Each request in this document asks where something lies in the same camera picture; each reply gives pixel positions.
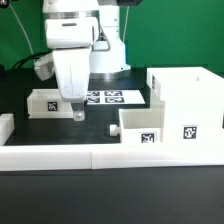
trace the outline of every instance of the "black tabletop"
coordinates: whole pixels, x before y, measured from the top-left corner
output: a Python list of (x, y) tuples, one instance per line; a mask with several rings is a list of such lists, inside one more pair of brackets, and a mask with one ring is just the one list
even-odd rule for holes
[[(131, 89), (148, 94), (140, 81), (127, 82), (133, 85)], [(0, 79), (1, 113), (13, 110), (17, 127), (7, 145), (73, 143), (67, 136), (70, 132), (65, 130), (67, 125), (72, 126), (69, 119), (50, 120), (47, 124), (56, 129), (52, 133), (41, 133), (47, 120), (41, 123), (28, 119), (25, 102), (33, 88), (56, 88), (56, 82), (52, 79), (41, 83), (29, 69), (8, 71)], [(105, 116), (99, 124), (101, 132), (105, 122), (117, 120), (117, 109), (91, 109)], [(94, 124), (96, 114), (88, 119), (90, 123)], [(94, 129), (88, 122), (78, 128), (84, 130), (85, 126)], [(70, 128), (75, 135), (77, 127)], [(61, 140), (57, 142), (54, 135)], [(79, 137), (85, 144), (93, 142), (89, 136)], [(119, 139), (108, 136), (98, 141), (112, 143)], [(45, 223), (223, 224), (224, 167), (0, 172), (0, 224)]]
[(119, 143), (119, 136), (109, 136), (109, 125), (119, 123), (119, 108), (149, 107), (150, 90), (145, 85), (145, 79), (145, 69), (132, 69), (118, 80), (90, 80), (89, 90), (140, 90), (146, 104), (87, 105), (83, 122), (29, 119), (27, 97), (33, 89), (57, 88), (56, 80), (53, 77), (41, 82), (32, 69), (10, 70), (0, 79), (0, 113), (14, 113), (15, 118), (15, 131), (6, 145)]

